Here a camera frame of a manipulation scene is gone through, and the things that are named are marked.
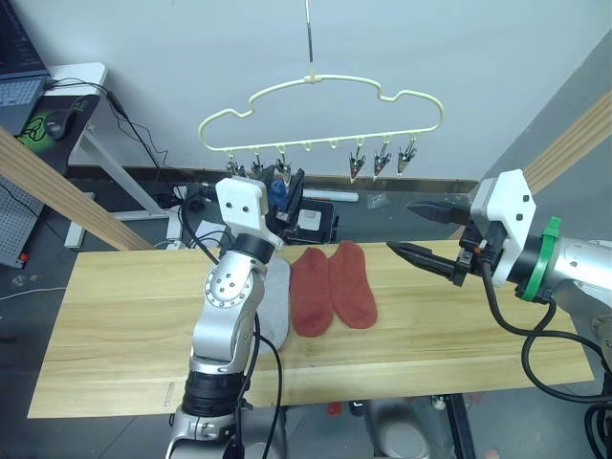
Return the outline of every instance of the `white wall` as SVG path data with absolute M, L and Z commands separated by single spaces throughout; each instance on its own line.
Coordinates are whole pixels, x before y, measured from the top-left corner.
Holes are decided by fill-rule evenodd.
M 108 66 L 108 84 L 158 147 L 169 149 L 173 166 L 223 167 L 225 155 L 199 144 L 200 121 L 226 107 L 243 110 L 252 93 L 308 71 L 302 0 L 13 1 L 49 65 Z M 445 104 L 445 123 L 420 138 L 406 174 L 431 178 L 481 178 L 609 30 L 611 17 L 608 0 L 312 4 L 320 73 L 373 77 L 387 93 L 426 91 Z M 367 87 L 335 83 L 263 101 L 252 119 L 212 125 L 213 138 L 238 144 L 404 129 L 434 114 L 421 102 L 385 104 Z M 123 164 L 148 164 L 117 131 L 105 103 L 96 124 Z M 296 147 L 289 156 L 307 174 L 344 175 L 351 147 Z M 367 142 L 363 149 L 370 174 L 379 147 Z M 267 163 L 274 156 L 262 155 Z M 238 159 L 251 163 L 248 153 Z M 72 163 L 88 159 L 75 155 Z

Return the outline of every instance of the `red sock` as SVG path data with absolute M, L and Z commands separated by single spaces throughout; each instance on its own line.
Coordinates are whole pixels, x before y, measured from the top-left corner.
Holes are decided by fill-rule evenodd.
M 352 328 L 371 327 L 378 317 L 376 302 L 365 275 L 360 246 L 342 241 L 329 259 L 329 290 L 336 314 Z
M 291 323 L 298 335 L 318 337 L 334 318 L 325 253 L 309 247 L 291 265 Z

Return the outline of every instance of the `mouse pad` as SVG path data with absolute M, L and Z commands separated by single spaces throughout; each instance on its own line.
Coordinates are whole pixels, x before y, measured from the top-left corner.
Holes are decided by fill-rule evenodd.
M 99 96 L 43 96 L 36 104 L 30 120 L 16 138 L 61 175 L 68 171 L 68 158 L 80 138 L 87 121 L 98 106 Z M 55 110 L 76 111 L 75 121 L 61 141 L 54 141 L 45 132 L 45 117 Z

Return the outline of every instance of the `white hanger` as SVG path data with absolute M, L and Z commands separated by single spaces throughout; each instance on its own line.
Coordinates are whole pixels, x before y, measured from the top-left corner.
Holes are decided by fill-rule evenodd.
M 442 105 L 442 102 L 440 100 L 438 100 L 437 98 L 435 98 L 434 96 L 430 94 L 420 93 L 417 91 L 411 91 L 408 89 L 403 89 L 402 91 L 397 93 L 395 96 L 389 97 L 383 94 L 383 87 L 378 81 L 374 79 L 363 78 L 361 76 L 349 76 L 349 75 L 316 75 L 315 67 L 313 65 L 313 43 L 312 43 L 312 33 L 311 33 L 311 27 L 310 27 L 309 0 L 305 0 L 305 2 L 306 2 L 306 24 L 308 27 L 308 47 L 309 47 L 309 52 L 310 52 L 310 74 L 305 76 L 302 79 L 295 79 L 293 81 L 287 81 L 285 83 L 276 84 L 275 86 L 270 86 L 269 88 L 263 89 L 259 91 L 258 93 L 253 94 L 252 96 L 249 97 L 250 110 L 246 112 L 240 113 L 234 110 L 233 108 L 226 108 L 225 110 L 221 110 L 220 112 L 210 115 L 208 118 L 202 121 L 198 129 L 198 135 L 200 136 L 200 142 L 202 142 L 203 146 L 205 146 L 206 148 L 212 151 L 224 151 L 229 154 L 235 151 L 239 151 L 239 150 L 252 150 L 255 154 L 258 154 L 260 149 L 270 148 L 270 147 L 275 147 L 280 153 L 284 153 L 286 146 L 300 145 L 300 144 L 304 147 L 306 151 L 310 151 L 312 149 L 312 146 L 316 143 L 328 142 L 330 143 L 330 146 L 332 148 L 337 148 L 339 141 L 357 141 L 358 144 L 363 144 L 364 139 L 377 138 L 377 137 L 382 137 L 383 141 L 388 143 L 391 137 L 393 136 L 401 136 L 404 134 L 416 136 L 424 132 L 433 131 L 437 129 L 438 127 L 440 127 L 440 124 L 442 124 L 442 120 L 444 118 L 444 105 Z M 210 124 L 212 121 L 217 120 L 218 118 L 224 117 L 225 115 L 229 115 L 229 114 L 232 114 L 239 119 L 250 117 L 253 113 L 255 113 L 255 106 L 254 106 L 255 101 L 258 100 L 259 98 L 263 98 L 269 93 L 280 91 L 280 90 L 290 88 L 292 86 L 297 86 L 300 84 L 317 84 L 317 83 L 320 83 L 321 81 L 330 81 L 330 80 L 353 81 L 357 83 L 369 84 L 370 86 L 374 86 L 377 90 L 378 99 L 384 102 L 395 102 L 398 98 L 402 96 L 413 96 L 417 98 L 424 98 L 426 100 L 433 102 L 438 108 L 438 112 L 439 112 L 438 122 L 436 122 L 435 124 L 429 127 L 406 129 L 406 130 L 401 130 L 401 131 L 376 132 L 372 134 L 358 134 L 355 136 L 329 137 L 329 138 L 324 138 L 324 139 L 307 139 L 307 140 L 301 140 L 301 141 L 258 143 L 258 144 L 253 144 L 253 145 L 213 146 L 209 144 L 205 138 L 204 130 L 206 126 Z

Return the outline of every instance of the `laptop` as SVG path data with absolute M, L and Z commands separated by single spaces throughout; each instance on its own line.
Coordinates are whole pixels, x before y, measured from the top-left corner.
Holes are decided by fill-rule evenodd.
M 49 71 L 9 0 L 0 0 L 0 126 L 21 134 Z

